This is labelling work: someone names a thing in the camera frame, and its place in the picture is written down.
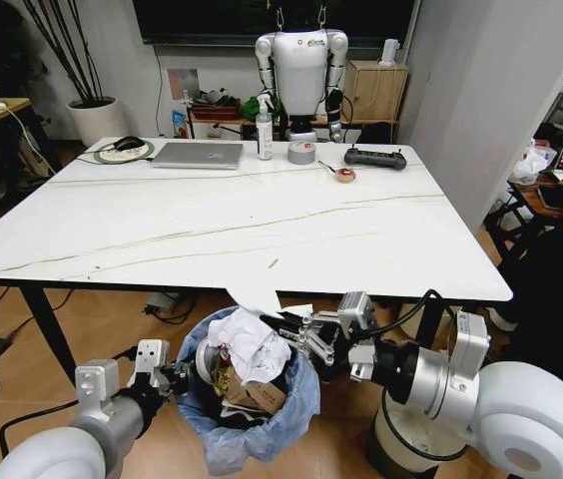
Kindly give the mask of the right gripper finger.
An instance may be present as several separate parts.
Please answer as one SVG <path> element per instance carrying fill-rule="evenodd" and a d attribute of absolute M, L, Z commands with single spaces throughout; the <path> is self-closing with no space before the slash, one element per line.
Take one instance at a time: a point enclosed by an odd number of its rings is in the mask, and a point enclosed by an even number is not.
<path fill-rule="evenodd" d="M 334 311 L 318 311 L 308 315 L 299 315 L 290 311 L 283 311 L 281 319 L 277 320 L 275 331 L 287 333 L 301 333 L 309 329 L 322 327 L 341 328 L 341 322 Z"/>
<path fill-rule="evenodd" d="M 271 316 L 262 314 L 260 320 L 268 325 L 272 330 L 275 330 L 277 320 L 282 316 Z M 318 358 L 325 366 L 334 366 L 335 352 L 334 352 L 334 338 L 325 340 L 321 337 L 322 333 L 329 335 L 330 333 L 336 334 L 336 328 L 322 327 L 320 329 L 309 329 L 301 333 L 287 333 L 285 331 L 277 332 L 279 336 L 289 342 L 296 349 L 301 350 L 308 358 Z"/>

